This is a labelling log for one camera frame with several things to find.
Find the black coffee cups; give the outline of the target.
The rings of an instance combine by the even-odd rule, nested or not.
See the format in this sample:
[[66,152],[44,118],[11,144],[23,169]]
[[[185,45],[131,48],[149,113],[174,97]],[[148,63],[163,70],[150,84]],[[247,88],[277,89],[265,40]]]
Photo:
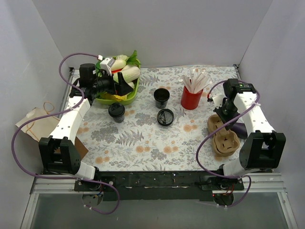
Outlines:
[[167,106],[170,98],[170,92],[165,88],[158,88],[154,91],[155,105],[159,109],[164,109]]

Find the black coffee cup lid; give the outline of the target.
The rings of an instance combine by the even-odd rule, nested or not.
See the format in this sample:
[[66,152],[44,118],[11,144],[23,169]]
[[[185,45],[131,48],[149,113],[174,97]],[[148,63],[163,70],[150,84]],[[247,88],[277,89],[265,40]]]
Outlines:
[[162,126],[169,126],[174,121],[174,114],[170,109],[162,109],[157,114],[157,121]]

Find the brown paper takeout bag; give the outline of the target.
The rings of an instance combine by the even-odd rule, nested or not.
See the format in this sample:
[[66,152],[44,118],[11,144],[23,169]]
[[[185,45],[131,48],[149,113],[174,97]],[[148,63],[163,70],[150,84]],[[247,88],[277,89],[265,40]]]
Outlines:
[[[15,125],[17,127],[20,127],[26,121],[34,119],[35,117],[40,117],[43,115],[50,114],[54,109],[55,109],[55,107],[51,102],[44,102],[43,108],[35,107]],[[60,121],[60,119],[55,116],[47,117],[44,119],[33,121],[29,124],[26,124],[21,130],[22,130],[22,132],[28,134],[34,140],[39,142],[42,137],[48,137],[50,135],[50,133],[58,125],[59,121]],[[75,139],[75,147],[78,150],[78,152],[80,153],[81,159],[83,159],[86,156],[86,154],[89,152],[89,150],[84,146],[84,144],[79,140],[78,137],[76,137],[76,139]]]

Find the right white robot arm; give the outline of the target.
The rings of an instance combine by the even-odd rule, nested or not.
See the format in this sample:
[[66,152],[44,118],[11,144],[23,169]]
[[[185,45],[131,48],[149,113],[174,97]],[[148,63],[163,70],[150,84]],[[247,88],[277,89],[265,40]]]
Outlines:
[[216,185],[228,189],[233,184],[232,177],[243,177],[248,173],[279,166],[286,143],[284,133],[279,133],[269,124],[260,105],[259,92],[251,83],[238,79],[228,79],[223,83],[224,94],[212,97],[215,112],[225,129],[230,129],[242,118],[247,139],[239,157],[222,166],[223,173],[218,175]]

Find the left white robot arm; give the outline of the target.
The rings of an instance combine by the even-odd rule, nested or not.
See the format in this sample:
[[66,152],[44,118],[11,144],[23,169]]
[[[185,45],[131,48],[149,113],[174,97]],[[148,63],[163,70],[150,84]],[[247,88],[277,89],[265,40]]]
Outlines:
[[82,162],[81,153],[75,146],[79,126],[99,94],[125,96],[132,93],[131,82],[140,73],[137,71],[132,77],[123,71],[113,73],[106,62],[99,68],[92,63],[81,64],[79,70],[79,78],[71,84],[66,112],[50,135],[40,139],[39,150],[45,171],[85,179],[86,187],[96,191],[101,187],[101,178],[95,175],[95,167]]

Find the green vegetable tray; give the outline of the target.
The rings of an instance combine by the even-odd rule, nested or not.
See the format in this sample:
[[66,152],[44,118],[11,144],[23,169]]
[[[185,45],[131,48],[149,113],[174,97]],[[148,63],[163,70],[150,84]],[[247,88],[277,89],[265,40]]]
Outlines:
[[[137,89],[138,89],[139,78],[132,81],[132,82],[134,83],[134,86],[135,86],[133,92],[131,92],[131,93],[127,96],[127,99],[126,99],[126,100],[120,101],[120,103],[126,105],[126,104],[130,104],[130,103],[133,101],[133,99],[135,98]],[[107,100],[107,99],[104,99],[104,94],[105,94],[105,93],[107,93],[107,92],[98,93],[97,96],[96,96],[96,99],[97,99],[101,104],[112,104],[112,103],[118,102],[118,101],[115,101],[115,100]]]

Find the large napa cabbage toy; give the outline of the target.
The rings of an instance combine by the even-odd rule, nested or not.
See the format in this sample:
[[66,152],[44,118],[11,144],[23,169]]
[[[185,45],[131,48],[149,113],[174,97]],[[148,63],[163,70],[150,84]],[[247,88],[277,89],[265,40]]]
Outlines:
[[125,70],[122,70],[120,72],[117,72],[113,75],[113,79],[115,82],[118,82],[118,73],[121,73],[124,80],[129,83],[133,80],[136,80],[140,77],[141,71],[138,67],[134,66]]

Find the purple toy eggplant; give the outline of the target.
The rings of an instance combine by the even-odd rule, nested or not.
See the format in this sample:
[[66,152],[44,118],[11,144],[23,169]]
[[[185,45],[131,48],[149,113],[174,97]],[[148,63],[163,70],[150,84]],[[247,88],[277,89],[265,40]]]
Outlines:
[[233,132],[235,132],[237,134],[237,136],[240,138],[240,139],[247,139],[248,138],[248,134],[247,134],[247,130],[246,130],[246,127],[245,127],[245,124],[244,123],[238,123],[236,122],[231,130]]

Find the white radish toy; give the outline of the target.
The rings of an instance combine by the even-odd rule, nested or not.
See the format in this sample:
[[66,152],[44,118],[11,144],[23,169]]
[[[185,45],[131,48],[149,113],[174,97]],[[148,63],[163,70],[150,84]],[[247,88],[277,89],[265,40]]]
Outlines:
[[111,71],[117,71],[123,69],[126,66],[126,61],[122,59],[117,59],[114,61],[114,64],[111,66]]

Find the cardboard cup carrier tray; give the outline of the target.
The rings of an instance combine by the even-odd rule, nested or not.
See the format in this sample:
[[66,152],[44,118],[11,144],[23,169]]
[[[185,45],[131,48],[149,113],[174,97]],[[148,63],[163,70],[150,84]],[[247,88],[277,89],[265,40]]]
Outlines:
[[[221,127],[223,122],[217,114],[209,117],[207,127],[209,133],[212,133],[217,128]],[[228,157],[235,153],[240,147],[240,140],[235,132],[222,128],[213,135],[212,148],[215,154],[219,157]]]

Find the red straw holder cup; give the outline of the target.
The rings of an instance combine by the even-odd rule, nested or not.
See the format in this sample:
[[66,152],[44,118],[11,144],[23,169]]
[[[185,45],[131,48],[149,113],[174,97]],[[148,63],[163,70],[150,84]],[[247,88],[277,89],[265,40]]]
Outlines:
[[186,87],[183,88],[183,94],[181,98],[181,105],[184,109],[194,110],[198,107],[199,101],[201,99],[203,90],[200,92],[193,94],[190,93]]

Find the white wrapped straws bundle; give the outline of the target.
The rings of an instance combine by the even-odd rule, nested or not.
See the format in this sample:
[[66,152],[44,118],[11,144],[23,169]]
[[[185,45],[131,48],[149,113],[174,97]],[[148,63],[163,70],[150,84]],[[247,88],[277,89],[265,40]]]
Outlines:
[[180,82],[192,94],[199,93],[212,83],[205,68],[191,68],[188,75],[181,76]]

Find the floral table mat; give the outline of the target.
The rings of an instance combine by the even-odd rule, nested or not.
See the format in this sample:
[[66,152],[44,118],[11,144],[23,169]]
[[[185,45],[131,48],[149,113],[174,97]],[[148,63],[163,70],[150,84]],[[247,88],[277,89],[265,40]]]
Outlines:
[[[194,110],[181,106],[183,83],[191,67],[142,68],[135,100],[125,106],[125,118],[116,123],[108,106],[94,101],[77,132],[88,149],[83,162],[101,171],[216,170],[235,160],[238,152],[220,157],[208,138],[207,120],[214,105],[203,94]],[[167,108],[174,114],[170,126],[157,122],[154,91],[170,92]]]

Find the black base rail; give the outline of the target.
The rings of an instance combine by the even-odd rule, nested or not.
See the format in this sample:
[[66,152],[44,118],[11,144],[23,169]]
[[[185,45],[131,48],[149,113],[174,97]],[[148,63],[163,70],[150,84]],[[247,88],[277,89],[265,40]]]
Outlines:
[[242,191],[241,179],[227,179],[205,171],[98,172],[95,183],[77,181],[74,191],[99,193],[104,201],[193,199],[212,201],[213,191]]

